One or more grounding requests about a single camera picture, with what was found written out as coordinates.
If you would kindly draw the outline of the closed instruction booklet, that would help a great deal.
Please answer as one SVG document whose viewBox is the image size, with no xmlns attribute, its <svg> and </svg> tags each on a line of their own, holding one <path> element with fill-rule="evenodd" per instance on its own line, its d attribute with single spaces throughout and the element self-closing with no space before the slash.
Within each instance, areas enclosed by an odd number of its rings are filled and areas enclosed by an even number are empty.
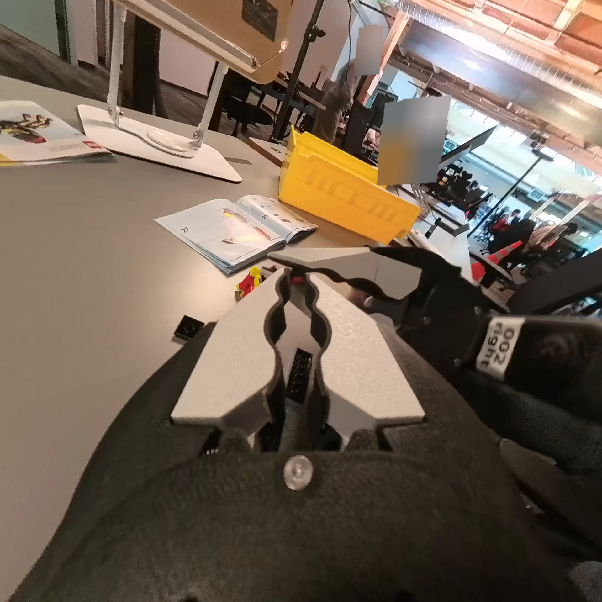
<svg viewBox="0 0 602 602">
<path fill-rule="evenodd" d="M 32 101 L 1 102 L 1 167 L 109 162 L 114 157 Z"/>
</svg>

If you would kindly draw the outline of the black square toy tile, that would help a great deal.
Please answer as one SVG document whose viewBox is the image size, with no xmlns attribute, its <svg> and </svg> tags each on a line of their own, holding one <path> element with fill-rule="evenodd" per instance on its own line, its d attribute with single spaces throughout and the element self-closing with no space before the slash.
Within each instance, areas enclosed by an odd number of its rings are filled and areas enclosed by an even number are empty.
<svg viewBox="0 0 602 602">
<path fill-rule="evenodd" d="M 189 315 L 184 315 L 178 323 L 173 337 L 181 341 L 192 340 L 205 326 L 203 321 L 192 318 Z"/>
</svg>

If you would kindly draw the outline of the open instruction booklet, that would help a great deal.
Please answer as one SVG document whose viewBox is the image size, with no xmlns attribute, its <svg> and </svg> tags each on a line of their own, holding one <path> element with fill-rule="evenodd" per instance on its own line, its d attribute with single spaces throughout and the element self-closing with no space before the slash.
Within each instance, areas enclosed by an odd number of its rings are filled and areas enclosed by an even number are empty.
<svg viewBox="0 0 602 602">
<path fill-rule="evenodd" d="M 210 200 L 155 222 L 225 275 L 318 229 L 280 201 L 259 195 Z"/>
</svg>

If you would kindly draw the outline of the wooden book stand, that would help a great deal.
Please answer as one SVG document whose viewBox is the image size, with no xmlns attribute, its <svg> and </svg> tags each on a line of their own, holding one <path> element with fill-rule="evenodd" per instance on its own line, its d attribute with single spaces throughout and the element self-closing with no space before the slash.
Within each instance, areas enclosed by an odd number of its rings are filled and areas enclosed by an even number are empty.
<svg viewBox="0 0 602 602">
<path fill-rule="evenodd" d="M 77 107 L 85 135 L 118 154 L 239 184 L 238 172 L 205 140 L 209 121 L 228 71 L 258 84 L 275 79 L 288 46 L 290 12 L 288 1 L 114 1 L 107 108 Z M 189 137 L 126 117 L 118 106 L 128 13 L 217 61 L 205 112 Z"/>
</svg>

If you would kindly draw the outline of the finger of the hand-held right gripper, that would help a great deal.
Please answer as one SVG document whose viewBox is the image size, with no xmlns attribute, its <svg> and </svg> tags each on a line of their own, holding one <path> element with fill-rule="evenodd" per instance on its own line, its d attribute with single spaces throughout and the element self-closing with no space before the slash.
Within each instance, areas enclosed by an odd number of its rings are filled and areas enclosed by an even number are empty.
<svg viewBox="0 0 602 602">
<path fill-rule="evenodd" d="M 353 289 L 349 300 L 355 305 L 401 302 L 417 290 L 420 268 L 384 256 L 370 247 L 291 247 L 269 252 L 277 264 L 319 273 L 331 281 L 344 282 Z"/>
</svg>

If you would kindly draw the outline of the black light stand pole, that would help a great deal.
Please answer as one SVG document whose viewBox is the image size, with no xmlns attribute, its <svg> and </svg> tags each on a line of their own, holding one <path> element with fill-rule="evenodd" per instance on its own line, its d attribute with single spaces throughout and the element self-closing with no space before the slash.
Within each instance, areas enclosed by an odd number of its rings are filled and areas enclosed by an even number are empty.
<svg viewBox="0 0 602 602">
<path fill-rule="evenodd" d="M 284 133 L 286 132 L 287 124 L 290 120 L 289 109 L 291 100 L 296 91 L 300 71 L 302 70 L 309 47 L 317 39 L 322 38 L 326 35 L 325 31 L 323 31 L 318 25 L 320 12 L 324 3 L 325 1 L 316 1 L 311 18 L 305 28 L 302 44 L 300 45 L 300 50 L 298 52 L 297 59 L 294 64 L 293 71 L 291 72 L 291 76 L 287 82 L 287 87 L 285 89 L 285 94 L 281 102 L 280 110 L 277 114 L 277 119 L 269 138 L 270 142 L 279 142 L 282 139 Z"/>
</svg>

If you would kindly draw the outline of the yellow plastic bin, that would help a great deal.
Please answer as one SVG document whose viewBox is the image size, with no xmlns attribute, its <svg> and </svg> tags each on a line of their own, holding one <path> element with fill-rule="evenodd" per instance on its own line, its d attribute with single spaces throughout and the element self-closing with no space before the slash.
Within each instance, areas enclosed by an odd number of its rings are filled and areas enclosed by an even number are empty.
<svg viewBox="0 0 602 602">
<path fill-rule="evenodd" d="M 309 132 L 292 129 L 278 199 L 387 245 L 408 234 L 420 208 L 379 186 L 377 179 L 377 168 Z"/>
</svg>

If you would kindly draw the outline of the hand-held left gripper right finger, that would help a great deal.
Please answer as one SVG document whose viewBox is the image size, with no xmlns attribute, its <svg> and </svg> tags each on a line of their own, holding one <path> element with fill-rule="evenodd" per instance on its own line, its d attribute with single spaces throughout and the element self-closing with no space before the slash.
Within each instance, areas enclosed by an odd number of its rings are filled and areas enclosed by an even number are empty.
<svg viewBox="0 0 602 602">
<path fill-rule="evenodd" d="M 318 433 L 333 433 L 346 447 L 359 431 L 424 421 L 425 410 L 371 316 L 316 275 L 306 276 L 306 305 L 319 345 L 310 410 Z"/>
</svg>

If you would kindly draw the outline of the red yellow black brick assembly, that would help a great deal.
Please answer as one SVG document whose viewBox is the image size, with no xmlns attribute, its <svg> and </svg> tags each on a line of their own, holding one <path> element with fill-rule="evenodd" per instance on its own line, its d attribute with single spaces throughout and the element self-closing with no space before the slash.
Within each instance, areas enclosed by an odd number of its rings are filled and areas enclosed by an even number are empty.
<svg viewBox="0 0 602 602">
<path fill-rule="evenodd" d="M 253 266 L 245 277 L 237 284 L 235 290 L 236 300 L 241 300 L 243 297 L 248 296 L 253 290 L 255 290 L 264 281 L 264 276 L 261 272 L 260 267 Z"/>
</svg>

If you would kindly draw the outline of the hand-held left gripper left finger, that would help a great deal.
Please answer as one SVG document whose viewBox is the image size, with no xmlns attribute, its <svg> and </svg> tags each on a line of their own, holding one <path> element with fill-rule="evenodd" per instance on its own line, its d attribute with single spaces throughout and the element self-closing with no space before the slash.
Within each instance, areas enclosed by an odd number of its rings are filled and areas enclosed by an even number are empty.
<svg viewBox="0 0 602 602">
<path fill-rule="evenodd" d="M 276 342 L 286 323 L 288 271 L 277 269 L 218 322 L 170 418 L 177 425 L 206 425 L 246 438 L 273 421 L 269 396 L 282 381 Z"/>
</svg>

